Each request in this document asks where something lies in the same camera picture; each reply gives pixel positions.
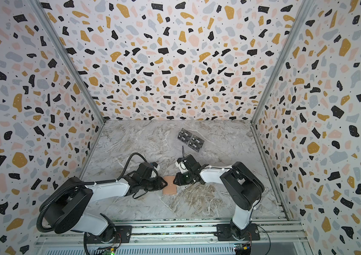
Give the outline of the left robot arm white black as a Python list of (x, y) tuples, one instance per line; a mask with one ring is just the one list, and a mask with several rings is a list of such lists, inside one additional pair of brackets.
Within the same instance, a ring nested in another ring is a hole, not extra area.
[(89, 204), (113, 197), (134, 199), (168, 186), (158, 174), (157, 163), (140, 163), (137, 170), (118, 179), (84, 182), (69, 178), (40, 206), (36, 227), (42, 232), (62, 234), (68, 231), (101, 235), (113, 227), (104, 214), (92, 215)]

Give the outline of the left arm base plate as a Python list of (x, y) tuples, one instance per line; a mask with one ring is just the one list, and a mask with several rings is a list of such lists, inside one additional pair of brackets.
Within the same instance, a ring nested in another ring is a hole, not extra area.
[(84, 234), (87, 244), (124, 244), (129, 243), (133, 227), (131, 225), (108, 226), (100, 235)]

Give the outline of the pink leather card holder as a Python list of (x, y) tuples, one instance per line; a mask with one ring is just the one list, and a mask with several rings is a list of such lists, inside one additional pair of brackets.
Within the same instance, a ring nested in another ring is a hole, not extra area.
[(171, 196), (177, 194), (177, 186), (174, 184), (175, 176), (164, 176), (163, 179), (167, 182), (167, 186), (162, 189), (164, 196)]

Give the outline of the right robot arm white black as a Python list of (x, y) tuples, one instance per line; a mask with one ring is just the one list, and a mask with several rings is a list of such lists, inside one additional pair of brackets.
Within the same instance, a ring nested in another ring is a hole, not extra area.
[(176, 166), (180, 170), (174, 179), (177, 186), (195, 183), (224, 185), (236, 207), (229, 224), (230, 230), (223, 232), (223, 236), (243, 240), (248, 235), (252, 213), (262, 199), (262, 182), (239, 161), (230, 166), (201, 165), (192, 155), (188, 155), (178, 158)]

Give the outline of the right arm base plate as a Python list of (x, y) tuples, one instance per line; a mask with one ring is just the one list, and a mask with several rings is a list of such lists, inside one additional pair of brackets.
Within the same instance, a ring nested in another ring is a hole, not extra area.
[(255, 223), (249, 224), (245, 229), (239, 229), (233, 222), (216, 225), (214, 235), (219, 241), (259, 241), (260, 234)]

